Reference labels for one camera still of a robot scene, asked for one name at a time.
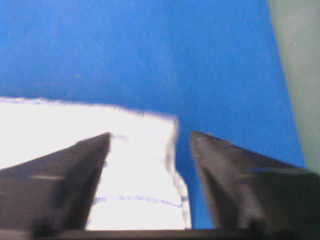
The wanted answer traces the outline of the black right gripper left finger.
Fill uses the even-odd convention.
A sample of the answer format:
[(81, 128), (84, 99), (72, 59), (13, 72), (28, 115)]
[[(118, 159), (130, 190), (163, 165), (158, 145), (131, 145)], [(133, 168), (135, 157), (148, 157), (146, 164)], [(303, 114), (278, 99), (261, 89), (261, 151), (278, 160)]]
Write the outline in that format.
[(0, 171), (0, 228), (83, 230), (110, 147), (110, 134)]

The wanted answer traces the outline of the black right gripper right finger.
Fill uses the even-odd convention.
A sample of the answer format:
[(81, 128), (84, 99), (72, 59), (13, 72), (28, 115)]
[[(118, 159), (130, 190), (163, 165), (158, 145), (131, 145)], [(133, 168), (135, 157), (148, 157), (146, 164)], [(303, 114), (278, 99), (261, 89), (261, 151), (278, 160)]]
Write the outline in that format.
[(215, 227), (319, 231), (318, 173), (199, 131), (190, 147)]

